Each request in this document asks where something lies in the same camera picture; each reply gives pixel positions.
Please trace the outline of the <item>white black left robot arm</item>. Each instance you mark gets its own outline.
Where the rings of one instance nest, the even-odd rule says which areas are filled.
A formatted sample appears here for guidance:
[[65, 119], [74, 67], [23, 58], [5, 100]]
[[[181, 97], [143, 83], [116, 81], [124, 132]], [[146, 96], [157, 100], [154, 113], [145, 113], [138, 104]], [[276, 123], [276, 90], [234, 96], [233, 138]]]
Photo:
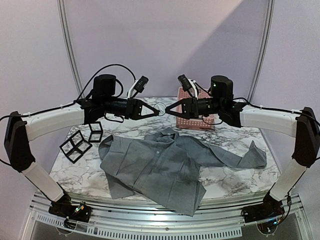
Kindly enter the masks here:
[[135, 80], [126, 98], [116, 95], [116, 85], [121, 82], [115, 75], [101, 74], [93, 79], [93, 88], [84, 98], [66, 105], [19, 114], [17, 111], [7, 116], [4, 148], [8, 165], [21, 173], [50, 201], [48, 212], [71, 222], [88, 223], [92, 207], [85, 202], [77, 205], [71, 197], [42, 167], [43, 160], [37, 162], [31, 148], [45, 139], [43, 146], [49, 146], [49, 138], [65, 132], [72, 126], [93, 125], [106, 114], [113, 114], [123, 120], [142, 120], [159, 115], [159, 111], [136, 95], [142, 93], [148, 78], [141, 76]]

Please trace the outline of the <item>grey button-up shirt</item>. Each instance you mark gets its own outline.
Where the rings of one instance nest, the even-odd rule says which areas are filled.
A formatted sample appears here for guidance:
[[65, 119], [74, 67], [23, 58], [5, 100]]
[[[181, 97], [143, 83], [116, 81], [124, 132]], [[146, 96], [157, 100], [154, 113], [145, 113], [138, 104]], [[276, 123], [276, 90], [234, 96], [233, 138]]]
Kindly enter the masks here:
[[171, 128], [143, 139], [110, 135], [98, 147], [113, 199], [139, 193], [174, 212], [193, 216], [206, 190], [202, 167], [263, 169], [266, 153], [254, 143], [244, 156], [208, 144]]

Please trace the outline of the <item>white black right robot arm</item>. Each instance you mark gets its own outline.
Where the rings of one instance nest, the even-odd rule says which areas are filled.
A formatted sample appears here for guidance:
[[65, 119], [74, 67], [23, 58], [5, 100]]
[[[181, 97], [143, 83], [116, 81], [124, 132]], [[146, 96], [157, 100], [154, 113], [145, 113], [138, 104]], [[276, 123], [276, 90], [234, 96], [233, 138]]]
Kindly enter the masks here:
[[286, 135], [294, 141], [293, 153], [287, 167], [264, 196], [262, 203], [249, 205], [241, 210], [245, 223], [271, 221], [272, 226], [281, 224], [289, 215], [291, 191], [318, 159], [320, 150], [320, 123], [310, 107], [281, 109], [254, 105], [244, 97], [234, 97], [234, 83], [223, 75], [210, 79], [208, 97], [198, 96], [198, 84], [185, 75], [178, 78], [183, 91], [194, 93], [165, 108], [169, 115], [182, 119], [196, 119], [217, 114], [219, 119], [235, 128], [258, 128], [262, 131]]

